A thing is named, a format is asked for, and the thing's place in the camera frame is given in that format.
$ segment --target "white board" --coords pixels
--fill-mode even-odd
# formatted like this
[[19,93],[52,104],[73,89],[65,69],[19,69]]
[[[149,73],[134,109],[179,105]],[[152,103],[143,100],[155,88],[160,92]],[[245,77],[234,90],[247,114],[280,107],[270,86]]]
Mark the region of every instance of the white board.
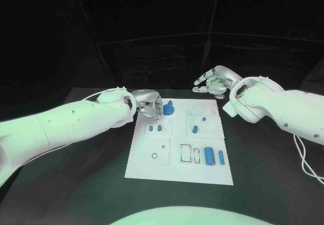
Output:
[[[163,104],[169,100],[175,113],[160,120],[139,113],[126,178],[234,185],[217,100],[163,99]],[[214,148],[215,165],[206,165],[206,147]]]

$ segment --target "white cable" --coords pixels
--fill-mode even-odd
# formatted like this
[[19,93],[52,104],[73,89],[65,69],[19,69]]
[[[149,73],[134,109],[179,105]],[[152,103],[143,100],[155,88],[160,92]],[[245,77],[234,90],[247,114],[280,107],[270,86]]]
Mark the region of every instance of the white cable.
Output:
[[96,96],[97,94],[101,94],[103,92],[107,92],[107,91],[110,91],[110,90],[122,90],[122,88],[117,87],[117,88],[111,88],[111,89],[107,89],[107,90],[104,90],[104,91],[100,91],[98,93],[96,93],[96,94],[93,94],[91,96],[88,96],[87,98],[84,98],[83,100],[87,100],[90,97]]
[[[302,149],[300,149],[300,146],[299,146],[296,137],[299,137],[299,136],[294,135],[294,141],[296,141],[296,146],[297,146],[297,149],[299,149],[302,158],[303,158],[303,170],[304,170],[304,172],[306,172],[307,175],[310,175],[312,177],[316,177],[316,178],[319,179],[319,181],[322,182],[322,184],[324,184],[324,182],[323,182],[324,177],[319,177],[319,176],[317,176],[317,174],[316,174],[313,168],[310,167],[310,165],[309,165],[309,163],[307,163],[307,161],[306,161],[306,146],[304,146],[304,143],[303,143],[303,141],[302,141],[302,138],[299,137],[299,140],[300,140],[300,142],[302,142],[302,144],[303,144],[304,154],[303,154],[303,152],[302,152]],[[310,174],[310,173],[306,171],[304,164],[307,165],[307,167],[309,167],[310,171],[313,172],[313,174]]]
[[37,158],[39,158],[41,156],[44,156],[44,155],[48,154],[50,152],[57,151],[57,150],[62,149],[64,147],[67,147],[67,146],[70,146],[70,145],[71,145],[71,144],[67,144],[67,145],[61,146],[60,148],[52,149],[52,150],[44,152],[44,153],[42,153],[41,155],[38,155],[34,159],[31,159],[26,163],[24,163],[24,165],[26,165],[28,163],[31,163]]

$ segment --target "robotic hand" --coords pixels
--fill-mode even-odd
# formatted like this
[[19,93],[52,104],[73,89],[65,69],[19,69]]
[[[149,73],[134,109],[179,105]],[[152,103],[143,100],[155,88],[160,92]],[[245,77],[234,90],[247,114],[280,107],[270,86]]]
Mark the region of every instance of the robotic hand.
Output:
[[[97,101],[88,101],[97,94]],[[136,111],[158,119],[162,116],[163,100],[155,90],[130,93],[126,88],[116,88],[97,94],[44,113],[0,123],[0,186],[34,159],[133,122]]]
[[270,116],[283,130],[324,145],[324,96],[300,90],[286,91],[268,77],[242,78],[225,66],[211,69],[195,85],[205,80],[206,86],[195,87],[194,92],[209,92],[224,98],[230,89],[224,110],[232,117],[240,114],[257,123]]

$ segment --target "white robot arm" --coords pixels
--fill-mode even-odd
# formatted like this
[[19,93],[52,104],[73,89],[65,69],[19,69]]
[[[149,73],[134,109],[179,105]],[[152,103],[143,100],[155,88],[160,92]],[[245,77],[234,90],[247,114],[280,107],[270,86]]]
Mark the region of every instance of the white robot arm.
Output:
[[137,108],[143,115],[159,119],[163,112],[159,92],[130,93],[126,88],[117,88],[100,93],[96,102],[87,100],[90,96],[44,113],[0,123],[0,186],[35,158],[133,122]]
[[240,114],[257,123],[270,116],[283,130],[324,145],[324,96],[300,90],[286,91],[268,77],[242,78],[225,66],[209,70],[195,85],[205,80],[206,86],[195,87],[194,92],[209,92],[224,98],[230,89],[224,110],[232,117]]

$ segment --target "dark table surface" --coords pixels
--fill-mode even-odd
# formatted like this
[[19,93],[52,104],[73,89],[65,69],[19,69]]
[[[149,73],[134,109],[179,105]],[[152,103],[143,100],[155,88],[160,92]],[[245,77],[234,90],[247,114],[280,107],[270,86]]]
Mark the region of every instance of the dark table surface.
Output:
[[[65,103],[98,91],[74,88]],[[214,99],[186,90],[159,92],[163,98]],[[133,122],[24,167],[0,205],[0,224],[106,225],[166,206],[217,208],[277,225],[324,224],[324,187],[302,170],[293,134],[268,117],[257,124],[231,118],[222,110],[227,102],[218,100],[234,186],[124,178]],[[324,147],[304,143],[309,163],[322,175]]]

